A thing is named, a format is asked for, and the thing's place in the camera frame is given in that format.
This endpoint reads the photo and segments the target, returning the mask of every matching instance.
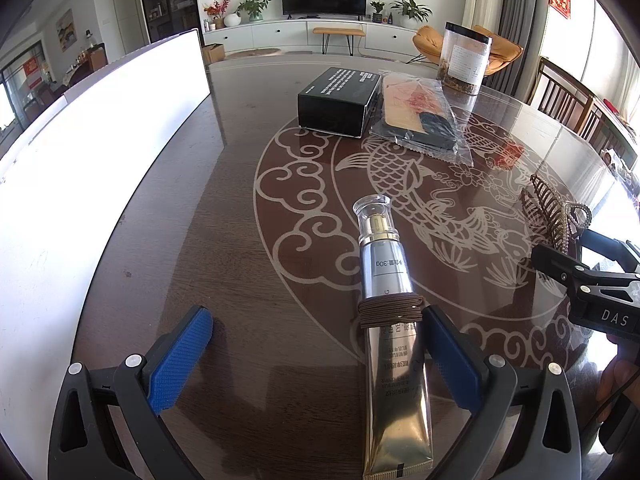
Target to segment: wooden chair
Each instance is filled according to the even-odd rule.
[[[527,104],[581,136],[597,153],[612,149],[630,168],[638,158],[635,139],[612,111],[585,85],[546,57],[540,58]]]

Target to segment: human hand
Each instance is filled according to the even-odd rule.
[[[600,385],[596,392],[596,400],[601,404],[607,397],[625,384],[638,371],[638,367],[628,361],[614,357],[600,376]],[[623,393],[640,410],[640,378],[637,378]],[[607,406],[598,417],[604,422],[611,413],[612,404]]]

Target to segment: screw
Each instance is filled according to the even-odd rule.
[[[80,370],[82,370],[82,364],[80,364],[80,363],[71,363],[69,365],[69,368],[68,368],[68,372],[71,375],[75,375],[77,373],[80,373]]]
[[[549,371],[553,375],[560,375],[562,373],[562,367],[558,363],[549,363]]]
[[[140,357],[138,354],[132,354],[129,357],[127,357],[126,361],[124,361],[124,364],[126,364],[129,368],[135,368],[141,362],[142,362],[142,357]]]
[[[502,368],[506,364],[504,357],[498,354],[491,354],[489,356],[489,363],[496,368]]]

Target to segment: das logo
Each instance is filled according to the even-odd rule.
[[[602,321],[608,321],[609,323],[616,324],[618,326],[626,326],[629,321],[629,316],[620,316],[618,312],[616,312],[613,316],[611,315],[611,311],[608,309],[604,309],[602,313]]]

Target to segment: tv stand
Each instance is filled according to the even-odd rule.
[[[408,61],[415,57],[417,50],[413,38],[415,31],[408,28],[385,23],[364,22],[362,16],[350,18],[300,18],[292,14],[287,19],[284,14],[280,19],[261,20],[260,22],[241,23],[235,27],[221,28],[204,33],[205,44],[222,43],[225,52],[234,54],[242,50],[256,48],[279,48],[283,52],[311,51],[320,54],[347,54],[353,49],[353,55],[376,56],[398,61]],[[366,37],[357,39],[355,46],[343,38],[332,35],[327,47],[322,47],[322,35],[314,34],[315,28],[359,28]]]

